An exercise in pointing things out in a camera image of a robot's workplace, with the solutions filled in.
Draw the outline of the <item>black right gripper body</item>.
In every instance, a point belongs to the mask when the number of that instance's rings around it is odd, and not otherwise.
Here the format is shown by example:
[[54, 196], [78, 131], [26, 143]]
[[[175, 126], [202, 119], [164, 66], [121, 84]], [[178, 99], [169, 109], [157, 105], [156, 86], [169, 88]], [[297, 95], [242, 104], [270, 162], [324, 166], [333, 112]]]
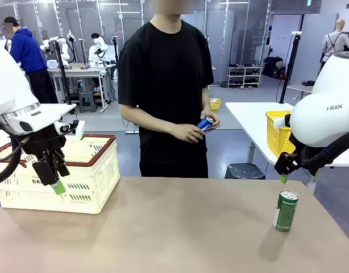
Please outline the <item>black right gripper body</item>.
[[289, 141], [295, 146], [294, 151], [287, 156], [290, 166], [304, 166], [306, 164], [306, 146], [302, 144], [293, 133], [290, 134]]

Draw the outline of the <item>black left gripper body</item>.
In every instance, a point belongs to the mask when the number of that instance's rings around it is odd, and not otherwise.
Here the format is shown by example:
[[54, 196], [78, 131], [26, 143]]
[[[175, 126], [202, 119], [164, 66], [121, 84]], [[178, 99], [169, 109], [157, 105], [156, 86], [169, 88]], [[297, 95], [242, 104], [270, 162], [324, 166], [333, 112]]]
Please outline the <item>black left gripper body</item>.
[[62, 148], [65, 145], [66, 138], [59, 135], [54, 125], [49, 125], [37, 132], [27, 135], [29, 141], [23, 146], [23, 151], [28, 155], [36, 156], [37, 160], [43, 159], [44, 154], [56, 152], [63, 158]]

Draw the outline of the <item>person's left hand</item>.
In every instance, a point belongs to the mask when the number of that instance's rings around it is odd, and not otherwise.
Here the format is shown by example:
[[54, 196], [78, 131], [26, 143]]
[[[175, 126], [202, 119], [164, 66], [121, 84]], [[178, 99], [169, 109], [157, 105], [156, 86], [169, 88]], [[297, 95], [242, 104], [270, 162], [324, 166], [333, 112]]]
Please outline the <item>person's left hand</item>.
[[206, 117], [209, 117], [213, 120], [212, 126], [206, 131], [207, 133], [217, 129], [220, 126], [220, 119], [214, 112], [210, 110], [203, 110], [201, 112], [201, 118], [206, 118]]

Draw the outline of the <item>person's right hand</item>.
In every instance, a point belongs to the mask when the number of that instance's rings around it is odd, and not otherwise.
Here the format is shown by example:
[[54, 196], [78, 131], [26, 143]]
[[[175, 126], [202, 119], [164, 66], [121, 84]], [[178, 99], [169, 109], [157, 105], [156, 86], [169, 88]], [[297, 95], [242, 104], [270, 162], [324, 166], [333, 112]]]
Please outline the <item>person's right hand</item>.
[[205, 132], [195, 125], [181, 124], [171, 128], [171, 134], [179, 140], [189, 143], [198, 143], [203, 140]]

